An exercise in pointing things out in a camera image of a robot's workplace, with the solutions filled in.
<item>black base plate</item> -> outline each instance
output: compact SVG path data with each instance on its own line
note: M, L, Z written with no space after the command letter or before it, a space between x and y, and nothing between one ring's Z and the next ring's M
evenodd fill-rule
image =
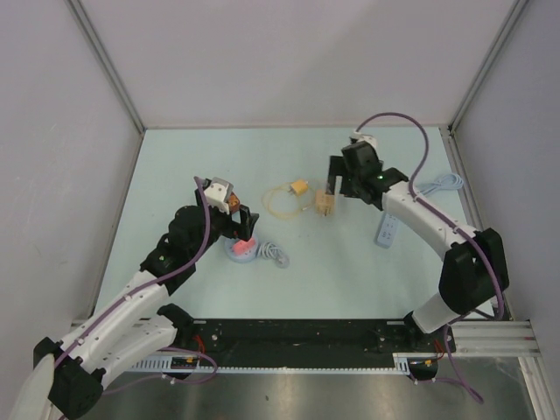
M224 368L392 368L393 353L434 354L444 340L399 319L198 319L192 333Z

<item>white cable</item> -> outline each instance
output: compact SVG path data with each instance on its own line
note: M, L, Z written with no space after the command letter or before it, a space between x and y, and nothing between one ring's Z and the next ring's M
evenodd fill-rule
M463 186L463 179L456 173L447 173L426 184L417 185L419 192L428 197L441 190L458 190Z
M281 269L285 269L290 265L290 258L282 251L274 242L265 241L259 246L257 256L265 260L274 260L276 265Z

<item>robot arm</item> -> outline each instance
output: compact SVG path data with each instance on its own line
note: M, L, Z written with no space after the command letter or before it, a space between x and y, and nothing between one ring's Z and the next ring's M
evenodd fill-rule
M195 256L220 236L251 238L259 215L240 203L230 183L206 179L195 194L197 206L184 206L175 213L168 233L112 302L59 342L45 338L36 345L35 365L49 354L56 360L48 398L66 418L83 416L120 373L176 340L176 318L166 317L165 311L142 328L132 326L194 274Z
M491 275L465 235L484 252L500 290L509 286L501 238L490 228L479 232L460 223L424 196L413 196L404 174L395 168L383 170L383 162L377 157L372 139L370 136L355 136L353 142L342 149L342 157L331 157L326 191L332 194L335 179L341 176L340 192L343 195L360 198L393 214L436 251L444 263L438 291L405 318L420 334L433 333L495 296Z

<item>blue cable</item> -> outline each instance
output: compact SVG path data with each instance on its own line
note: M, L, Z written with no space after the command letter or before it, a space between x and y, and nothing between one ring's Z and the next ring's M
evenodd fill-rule
M463 179L458 174L451 172L446 173L441 177L437 177L433 180L433 182L416 185L416 188L419 189L419 192L422 195L429 197L438 191L458 190L463 187L463 184ZM395 239L398 225L399 220L395 216L387 212L383 212L381 223L379 225L379 231L377 233L377 237L375 238L375 243L385 249L390 248L393 244L393 240Z
M456 173L447 173L441 177L437 177L433 182L428 182L426 184L419 184L416 187L420 190L419 192L426 197L429 197L433 193L443 190L458 190L463 187L463 179Z

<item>pink object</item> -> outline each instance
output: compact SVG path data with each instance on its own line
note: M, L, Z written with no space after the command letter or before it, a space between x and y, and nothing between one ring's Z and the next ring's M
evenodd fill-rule
M255 238L251 238L248 241L237 241L232 247L232 250L234 251L234 254L240 256L252 249L255 246L255 243Z

